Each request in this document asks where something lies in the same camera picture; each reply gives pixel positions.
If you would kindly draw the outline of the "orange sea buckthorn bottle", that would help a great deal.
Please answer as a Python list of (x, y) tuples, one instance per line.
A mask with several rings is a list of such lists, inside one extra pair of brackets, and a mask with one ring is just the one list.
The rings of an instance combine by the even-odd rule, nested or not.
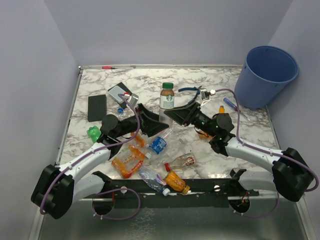
[(149, 138), (141, 133), (138, 133), (133, 139), (136, 146), (147, 148), (149, 146)]

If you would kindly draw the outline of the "clear bottle blue label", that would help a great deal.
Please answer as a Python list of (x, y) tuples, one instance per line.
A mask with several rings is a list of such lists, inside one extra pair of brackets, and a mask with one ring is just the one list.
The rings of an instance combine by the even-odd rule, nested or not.
[(150, 160), (152, 158), (156, 158), (158, 155), (164, 152), (169, 145), (173, 130), (174, 129), (172, 127), (167, 128), (151, 141), (147, 148), (147, 152), (145, 153), (145, 157), (147, 159)]

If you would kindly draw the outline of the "Starbucks coffee bottle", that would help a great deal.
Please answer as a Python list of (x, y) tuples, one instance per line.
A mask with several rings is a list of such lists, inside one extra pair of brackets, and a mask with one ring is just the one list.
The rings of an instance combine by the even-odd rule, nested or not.
[(170, 110), (175, 107), (175, 92), (172, 82), (164, 82), (159, 98), (159, 120), (165, 123), (168, 117), (164, 114), (165, 110)]

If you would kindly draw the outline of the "clear bottle red cap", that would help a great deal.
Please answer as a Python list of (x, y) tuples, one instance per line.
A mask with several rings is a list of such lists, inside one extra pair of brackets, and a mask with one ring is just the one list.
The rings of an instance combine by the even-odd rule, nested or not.
[(196, 157), (192, 152), (176, 157), (173, 161), (165, 163), (164, 167), (167, 172), (185, 169), (194, 165)]

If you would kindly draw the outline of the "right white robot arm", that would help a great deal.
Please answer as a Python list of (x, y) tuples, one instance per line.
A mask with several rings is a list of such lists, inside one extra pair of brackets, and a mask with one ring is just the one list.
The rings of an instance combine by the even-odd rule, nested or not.
[(199, 103), (165, 110), (164, 114), (181, 126), (193, 125), (211, 136), (209, 144), (213, 151), (227, 157), (235, 157), (255, 164), (273, 176), (275, 189), (287, 200), (298, 202), (316, 179), (298, 151), (265, 148), (244, 142), (232, 134), (234, 125), (227, 113), (208, 117), (201, 112)]

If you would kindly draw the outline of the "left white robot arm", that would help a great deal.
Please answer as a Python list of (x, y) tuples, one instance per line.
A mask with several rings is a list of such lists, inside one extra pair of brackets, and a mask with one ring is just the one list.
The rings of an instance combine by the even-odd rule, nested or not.
[(61, 218), (71, 205), (87, 196), (103, 198), (111, 190), (107, 182), (109, 177), (101, 172), (87, 174), (95, 167), (114, 157), (123, 145), (119, 137), (133, 133), (152, 137), (169, 128), (160, 122), (158, 114), (138, 104), (133, 116), (119, 120), (113, 114), (102, 118), (98, 140), (77, 158), (59, 165), (46, 166), (31, 195), (31, 201), (39, 207), (42, 215), (48, 214), (54, 219)]

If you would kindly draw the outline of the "blue plastic bin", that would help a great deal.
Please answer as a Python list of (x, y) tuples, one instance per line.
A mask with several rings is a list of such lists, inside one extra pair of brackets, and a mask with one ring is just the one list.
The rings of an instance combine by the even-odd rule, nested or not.
[(298, 74), (291, 54), (275, 46), (258, 46), (247, 53), (234, 92), (242, 106), (256, 110), (269, 104)]

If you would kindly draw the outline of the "crushed bottle blue cap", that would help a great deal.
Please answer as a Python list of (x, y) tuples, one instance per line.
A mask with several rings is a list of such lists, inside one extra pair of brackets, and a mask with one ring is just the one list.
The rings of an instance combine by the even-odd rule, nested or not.
[(120, 107), (117, 109), (117, 119), (119, 121), (123, 121), (123, 120), (131, 118), (131, 117), (134, 117), (134, 118), (136, 117), (135, 113), (132, 111), (131, 108), (127, 107), (127, 108), (123, 109)]

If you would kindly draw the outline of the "orange utility knife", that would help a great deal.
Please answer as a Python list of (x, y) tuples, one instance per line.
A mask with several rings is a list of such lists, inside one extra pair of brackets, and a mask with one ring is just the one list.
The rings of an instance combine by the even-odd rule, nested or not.
[(224, 114), (224, 113), (225, 113), (225, 108), (224, 108), (223, 105), (221, 105), (221, 106), (219, 107), (219, 113), (220, 113), (220, 114)]

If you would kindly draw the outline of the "crushed orange label bottle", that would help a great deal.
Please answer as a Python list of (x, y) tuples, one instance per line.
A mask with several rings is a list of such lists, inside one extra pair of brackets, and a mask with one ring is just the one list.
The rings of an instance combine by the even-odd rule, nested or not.
[(143, 165), (145, 155), (135, 146), (128, 145), (112, 160), (111, 165), (123, 179), (130, 178)]

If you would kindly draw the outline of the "white grey router box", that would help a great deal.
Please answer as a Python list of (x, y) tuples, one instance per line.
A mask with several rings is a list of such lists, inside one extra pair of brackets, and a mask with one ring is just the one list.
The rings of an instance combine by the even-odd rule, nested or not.
[(124, 102), (122, 98), (119, 97), (119, 95), (124, 95), (125, 93), (126, 91), (118, 85), (115, 85), (114, 87), (108, 90), (108, 94), (119, 104), (122, 104)]

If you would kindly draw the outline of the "small clear water bottle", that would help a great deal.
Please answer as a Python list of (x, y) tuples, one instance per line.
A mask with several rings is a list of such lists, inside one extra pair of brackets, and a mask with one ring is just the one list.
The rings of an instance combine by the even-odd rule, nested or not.
[(167, 183), (160, 177), (160, 175), (153, 169), (142, 166), (138, 170), (141, 179), (153, 190), (163, 194), (165, 197), (171, 192), (167, 187)]

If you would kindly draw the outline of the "black foam block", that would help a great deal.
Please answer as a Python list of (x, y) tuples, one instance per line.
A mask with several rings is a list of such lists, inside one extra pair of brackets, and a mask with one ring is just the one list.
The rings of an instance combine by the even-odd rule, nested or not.
[(88, 97), (88, 122), (101, 121), (107, 114), (107, 96), (105, 94)]

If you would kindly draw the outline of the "green bear shaped bottle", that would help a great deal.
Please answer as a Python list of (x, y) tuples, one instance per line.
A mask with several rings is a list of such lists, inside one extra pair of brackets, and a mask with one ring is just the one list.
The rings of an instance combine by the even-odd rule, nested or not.
[(96, 143), (99, 137), (101, 136), (101, 131), (100, 128), (97, 127), (96, 125), (90, 127), (86, 131), (88, 137), (92, 140), (93, 143)]

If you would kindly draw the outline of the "small orange juice bottle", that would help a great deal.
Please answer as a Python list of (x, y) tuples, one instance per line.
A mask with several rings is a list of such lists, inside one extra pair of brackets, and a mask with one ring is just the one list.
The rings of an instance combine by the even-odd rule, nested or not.
[(182, 180), (173, 170), (171, 170), (165, 177), (164, 181), (175, 191), (186, 195), (190, 186)]

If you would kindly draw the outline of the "red marker pen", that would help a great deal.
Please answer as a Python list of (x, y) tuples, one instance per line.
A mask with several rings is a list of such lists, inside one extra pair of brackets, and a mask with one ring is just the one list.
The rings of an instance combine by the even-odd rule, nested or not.
[(116, 70), (117, 68), (116, 67), (112, 67), (112, 66), (102, 66), (101, 69), (103, 70)]

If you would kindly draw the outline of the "blue handled screwdriver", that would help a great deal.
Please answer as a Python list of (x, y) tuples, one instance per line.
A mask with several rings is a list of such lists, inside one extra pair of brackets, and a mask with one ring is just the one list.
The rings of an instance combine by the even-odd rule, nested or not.
[(248, 121), (250, 119), (232, 102), (230, 101), (227, 97), (223, 99), (223, 101), (230, 107), (232, 108), (235, 112), (239, 112), (243, 117), (245, 117)]

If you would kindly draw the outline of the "black mounting rail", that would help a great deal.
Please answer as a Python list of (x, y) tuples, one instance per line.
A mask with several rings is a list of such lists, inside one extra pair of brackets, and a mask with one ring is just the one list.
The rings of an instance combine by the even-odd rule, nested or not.
[(93, 199), (94, 203), (105, 202), (114, 204), (115, 208), (132, 209), (137, 206), (138, 200), (130, 191), (106, 193), (106, 191), (119, 188), (131, 189), (137, 192), (140, 197), (141, 208), (201, 208), (215, 207), (227, 208), (228, 198), (241, 201), (241, 198), (248, 193), (258, 196), (259, 193), (253, 190), (245, 190), (234, 177), (232, 178), (208, 178), (208, 179), (185, 179), (190, 190), (187, 194), (169, 188), (170, 193), (164, 196), (162, 193), (152, 189), (141, 178), (138, 179), (106, 179), (102, 195), (90, 194), (86, 199)]

